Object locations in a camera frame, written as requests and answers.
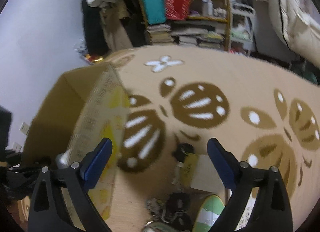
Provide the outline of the white remote control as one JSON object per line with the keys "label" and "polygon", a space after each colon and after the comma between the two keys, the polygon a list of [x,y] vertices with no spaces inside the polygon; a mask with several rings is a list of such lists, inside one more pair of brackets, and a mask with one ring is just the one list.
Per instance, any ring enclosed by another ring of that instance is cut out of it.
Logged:
{"label": "white remote control", "polygon": [[238,222],[238,225],[236,226],[235,231],[239,231],[240,229],[244,228],[248,224],[253,207],[254,207],[253,204],[246,205],[244,212],[242,213],[242,216]]}

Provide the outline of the cardboard box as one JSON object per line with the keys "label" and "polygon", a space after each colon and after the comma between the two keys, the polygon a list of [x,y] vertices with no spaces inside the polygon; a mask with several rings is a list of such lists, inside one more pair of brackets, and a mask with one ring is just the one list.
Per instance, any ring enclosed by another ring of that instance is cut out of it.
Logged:
{"label": "cardboard box", "polygon": [[110,216],[116,183],[117,160],[123,142],[129,100],[116,67],[100,63],[63,73],[44,99],[31,123],[22,165],[49,159],[57,166],[80,161],[106,137],[113,152],[90,199],[104,220]]}

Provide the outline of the green oval Pochacco remote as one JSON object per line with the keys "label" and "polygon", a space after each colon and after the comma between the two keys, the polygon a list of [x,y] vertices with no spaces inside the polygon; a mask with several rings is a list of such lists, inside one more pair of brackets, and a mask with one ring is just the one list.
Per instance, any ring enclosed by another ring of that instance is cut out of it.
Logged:
{"label": "green oval Pochacco remote", "polygon": [[220,217],[225,205],[217,195],[208,196],[202,203],[193,226],[193,232],[207,232]]}

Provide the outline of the white square box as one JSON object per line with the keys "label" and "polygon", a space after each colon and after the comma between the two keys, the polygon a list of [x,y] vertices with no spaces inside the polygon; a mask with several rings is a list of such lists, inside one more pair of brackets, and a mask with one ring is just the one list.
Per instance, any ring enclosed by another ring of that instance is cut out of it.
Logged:
{"label": "white square box", "polygon": [[208,155],[198,155],[190,187],[214,194],[225,191],[225,187]]}

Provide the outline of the yellow lighter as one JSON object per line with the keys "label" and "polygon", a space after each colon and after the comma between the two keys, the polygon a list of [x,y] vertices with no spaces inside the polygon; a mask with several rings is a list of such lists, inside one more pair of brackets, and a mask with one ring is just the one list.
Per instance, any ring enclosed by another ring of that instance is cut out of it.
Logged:
{"label": "yellow lighter", "polygon": [[189,188],[198,161],[194,147],[188,143],[178,144],[172,156],[177,160],[174,179],[176,185]]}

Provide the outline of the black key bunch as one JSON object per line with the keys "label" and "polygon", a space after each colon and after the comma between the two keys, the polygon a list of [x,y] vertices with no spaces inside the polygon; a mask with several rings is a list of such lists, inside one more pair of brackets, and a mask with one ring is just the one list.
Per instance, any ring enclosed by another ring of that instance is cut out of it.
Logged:
{"label": "black key bunch", "polygon": [[161,201],[160,199],[152,198],[146,201],[145,208],[151,215],[151,220],[148,222],[162,222],[178,231],[191,231],[193,222],[188,215],[190,196],[184,192],[181,186],[176,185],[174,179],[175,175],[171,182],[175,187],[175,191],[168,196],[167,200]]}

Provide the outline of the cartoon earbud case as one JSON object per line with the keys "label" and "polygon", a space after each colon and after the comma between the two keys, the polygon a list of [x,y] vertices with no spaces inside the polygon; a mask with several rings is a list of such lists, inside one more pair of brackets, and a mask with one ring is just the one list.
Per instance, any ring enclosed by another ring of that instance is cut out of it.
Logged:
{"label": "cartoon earbud case", "polygon": [[142,232],[178,232],[178,230],[166,223],[153,221],[148,222],[142,229]]}

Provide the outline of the snack bags on floor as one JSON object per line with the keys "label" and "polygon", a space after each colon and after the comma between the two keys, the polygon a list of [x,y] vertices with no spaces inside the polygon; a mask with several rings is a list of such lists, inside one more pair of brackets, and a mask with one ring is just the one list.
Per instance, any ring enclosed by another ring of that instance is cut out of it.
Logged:
{"label": "snack bags on floor", "polygon": [[104,58],[100,55],[89,54],[87,46],[83,43],[81,45],[76,46],[75,51],[80,56],[80,59],[84,60],[90,65],[101,63],[104,60]]}

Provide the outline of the beige patterned blanket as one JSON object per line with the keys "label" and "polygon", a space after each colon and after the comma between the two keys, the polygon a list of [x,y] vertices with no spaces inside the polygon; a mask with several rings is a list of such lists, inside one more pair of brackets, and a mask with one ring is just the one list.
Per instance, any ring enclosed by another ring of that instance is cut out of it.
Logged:
{"label": "beige patterned blanket", "polygon": [[140,231],[150,218],[145,202],[174,190],[176,146],[188,143],[205,155],[210,138],[253,167],[278,167],[293,229],[306,221],[319,200],[318,85],[265,61],[206,48],[144,46],[101,63],[115,65],[129,100],[105,220],[113,231]]}

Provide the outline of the white trolley rack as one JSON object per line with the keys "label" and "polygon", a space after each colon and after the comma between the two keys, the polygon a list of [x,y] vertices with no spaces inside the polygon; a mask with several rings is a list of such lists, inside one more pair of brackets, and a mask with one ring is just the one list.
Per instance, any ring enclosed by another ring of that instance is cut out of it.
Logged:
{"label": "white trolley rack", "polygon": [[237,2],[230,4],[229,51],[250,56],[254,42],[255,10]]}

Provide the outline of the stack of books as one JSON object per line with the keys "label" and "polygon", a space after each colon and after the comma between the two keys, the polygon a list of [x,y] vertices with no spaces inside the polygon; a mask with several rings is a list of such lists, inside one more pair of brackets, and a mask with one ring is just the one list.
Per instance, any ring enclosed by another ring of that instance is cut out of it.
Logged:
{"label": "stack of books", "polygon": [[220,21],[186,20],[168,21],[148,26],[146,37],[151,45],[180,45],[226,49],[226,24]]}

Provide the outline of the teal bag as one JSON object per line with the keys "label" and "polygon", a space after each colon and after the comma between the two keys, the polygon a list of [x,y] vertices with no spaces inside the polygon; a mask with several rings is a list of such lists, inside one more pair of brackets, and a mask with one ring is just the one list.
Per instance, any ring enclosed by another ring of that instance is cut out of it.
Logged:
{"label": "teal bag", "polygon": [[165,0],[142,0],[149,25],[165,23]]}

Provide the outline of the red tote bag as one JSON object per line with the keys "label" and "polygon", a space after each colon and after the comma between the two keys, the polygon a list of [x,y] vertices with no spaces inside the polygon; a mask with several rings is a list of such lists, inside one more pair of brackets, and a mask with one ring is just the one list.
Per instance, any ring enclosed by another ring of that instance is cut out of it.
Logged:
{"label": "red tote bag", "polygon": [[168,20],[184,21],[189,15],[193,0],[165,0],[165,17]]}

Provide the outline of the wall socket lower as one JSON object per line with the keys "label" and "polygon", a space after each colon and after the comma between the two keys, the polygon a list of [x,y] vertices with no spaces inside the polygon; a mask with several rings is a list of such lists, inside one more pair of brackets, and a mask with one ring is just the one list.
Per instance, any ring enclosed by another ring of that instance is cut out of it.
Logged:
{"label": "wall socket lower", "polygon": [[12,146],[12,149],[15,151],[15,152],[20,152],[21,149],[22,149],[22,146],[20,144],[18,144],[17,142],[14,142],[13,143],[13,146]]}

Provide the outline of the wall socket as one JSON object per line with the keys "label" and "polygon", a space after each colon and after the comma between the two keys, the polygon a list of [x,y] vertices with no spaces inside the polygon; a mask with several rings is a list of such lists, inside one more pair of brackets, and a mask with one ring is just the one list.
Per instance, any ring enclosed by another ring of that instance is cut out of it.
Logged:
{"label": "wall socket", "polygon": [[27,123],[23,122],[23,123],[21,124],[20,131],[21,131],[24,135],[27,135],[28,132],[29,132],[29,128],[30,128],[30,126],[29,126]]}
{"label": "wall socket", "polygon": [[17,142],[14,142],[13,143],[13,146],[12,146],[12,149],[15,151],[15,152],[20,152],[21,149],[22,149],[22,146],[20,144],[18,144]]}

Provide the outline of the wall socket upper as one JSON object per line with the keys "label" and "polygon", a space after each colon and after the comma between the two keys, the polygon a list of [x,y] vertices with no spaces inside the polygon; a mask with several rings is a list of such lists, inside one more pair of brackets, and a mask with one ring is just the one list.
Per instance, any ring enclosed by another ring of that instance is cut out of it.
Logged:
{"label": "wall socket upper", "polygon": [[29,132],[29,128],[30,128],[30,126],[29,126],[27,123],[23,122],[23,123],[21,124],[20,131],[21,131],[24,135],[27,135],[28,132]]}

